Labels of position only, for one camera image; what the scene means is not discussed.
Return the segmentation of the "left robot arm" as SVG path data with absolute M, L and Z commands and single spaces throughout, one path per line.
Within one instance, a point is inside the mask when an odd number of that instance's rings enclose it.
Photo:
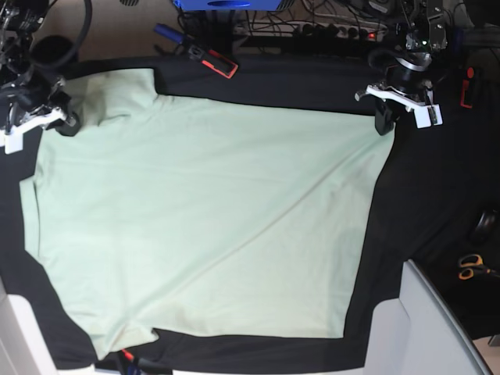
M 448 45 L 443 2 L 400 1 L 399 10 L 397 45 L 368 55 L 369 66 L 384 74 L 383 80 L 366 87 L 375 98 L 375 129 L 380 135 L 393 131 L 404 112 L 414 116 L 419 129 L 442 124 L 434 101 L 438 79 L 431 66 Z

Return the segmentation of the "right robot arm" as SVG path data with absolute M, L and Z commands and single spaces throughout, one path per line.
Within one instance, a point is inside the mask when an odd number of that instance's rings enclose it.
M 51 7 L 48 1 L 1 2 L 1 102 L 9 105 L 6 124 L 1 126 L 5 136 L 30 125 L 54 129 L 66 137 L 81 129 L 59 73 L 77 60 L 90 30 L 93 5 L 84 2 L 84 21 L 74 42 L 57 37 L 56 46 L 47 37 L 32 45 Z

